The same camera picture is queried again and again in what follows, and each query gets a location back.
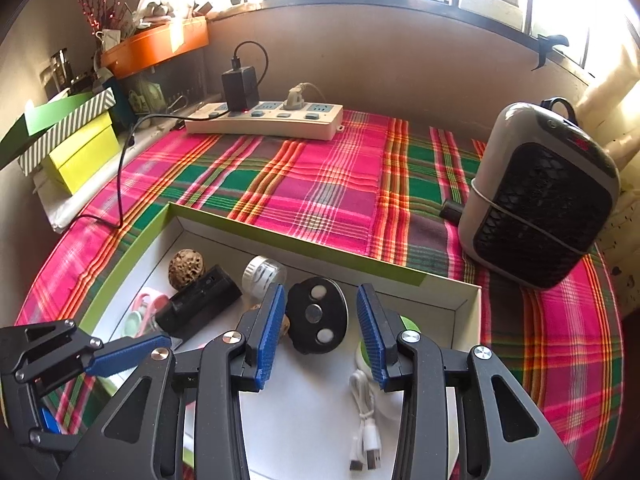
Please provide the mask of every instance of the yellow box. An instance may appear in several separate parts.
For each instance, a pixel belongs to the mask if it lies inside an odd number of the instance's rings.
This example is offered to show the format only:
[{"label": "yellow box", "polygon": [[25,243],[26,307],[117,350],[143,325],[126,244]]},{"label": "yellow box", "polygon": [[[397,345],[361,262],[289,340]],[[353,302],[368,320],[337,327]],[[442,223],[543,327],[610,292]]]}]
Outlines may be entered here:
[{"label": "yellow box", "polygon": [[55,147],[42,166],[51,180],[73,194],[119,152],[111,117],[105,112]]}]

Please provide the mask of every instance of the power strip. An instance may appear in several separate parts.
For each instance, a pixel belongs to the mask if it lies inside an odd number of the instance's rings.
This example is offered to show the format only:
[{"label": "power strip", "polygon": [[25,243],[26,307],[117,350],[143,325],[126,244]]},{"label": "power strip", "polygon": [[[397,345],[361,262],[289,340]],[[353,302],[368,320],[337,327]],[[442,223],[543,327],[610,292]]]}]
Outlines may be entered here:
[{"label": "power strip", "polygon": [[306,103],[301,110],[284,110],[283,101],[261,101],[245,112],[229,112],[226,103],[204,105],[193,118],[210,121],[185,121],[190,134],[240,134],[299,139],[331,140],[342,130],[342,105]]}]

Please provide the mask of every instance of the plaid tablecloth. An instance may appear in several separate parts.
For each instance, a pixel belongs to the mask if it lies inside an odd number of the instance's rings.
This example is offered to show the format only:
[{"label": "plaid tablecloth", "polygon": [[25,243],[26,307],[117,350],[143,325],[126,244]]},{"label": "plaid tablecloth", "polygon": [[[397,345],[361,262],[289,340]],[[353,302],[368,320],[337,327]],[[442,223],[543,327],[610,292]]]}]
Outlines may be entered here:
[{"label": "plaid tablecloth", "polygon": [[[484,145],[406,121],[345,113],[332,142],[188,136],[178,130],[123,172],[126,224],[81,220],[42,267],[17,323],[79,317],[146,224],[177,202],[402,266],[482,286],[482,342],[516,375],[591,479],[607,461],[622,398],[622,342],[599,252],[546,292],[469,261],[437,216],[464,202]],[[117,221],[114,182],[85,212]],[[107,395],[79,378],[49,397],[65,431],[91,423]]]}]

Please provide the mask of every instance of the orange shelf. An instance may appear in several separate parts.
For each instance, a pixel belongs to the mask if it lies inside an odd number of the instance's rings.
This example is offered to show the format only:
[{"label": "orange shelf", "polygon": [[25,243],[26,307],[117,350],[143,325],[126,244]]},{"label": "orange shelf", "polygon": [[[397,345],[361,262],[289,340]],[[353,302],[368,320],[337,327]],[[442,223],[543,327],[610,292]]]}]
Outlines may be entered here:
[{"label": "orange shelf", "polygon": [[102,54],[102,66],[117,79],[124,79],[208,44],[207,20],[199,16],[161,25],[124,40]]}]

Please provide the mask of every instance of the black disc with white dots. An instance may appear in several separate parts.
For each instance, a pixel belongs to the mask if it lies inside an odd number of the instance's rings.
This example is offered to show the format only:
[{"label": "black disc with white dots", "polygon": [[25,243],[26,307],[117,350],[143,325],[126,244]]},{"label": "black disc with white dots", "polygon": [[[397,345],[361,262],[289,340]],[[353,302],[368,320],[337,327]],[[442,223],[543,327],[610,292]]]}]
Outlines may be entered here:
[{"label": "black disc with white dots", "polygon": [[327,278],[309,278],[292,286],[287,317],[289,337],[302,354],[326,354],[347,333],[347,302],[337,283]]}]

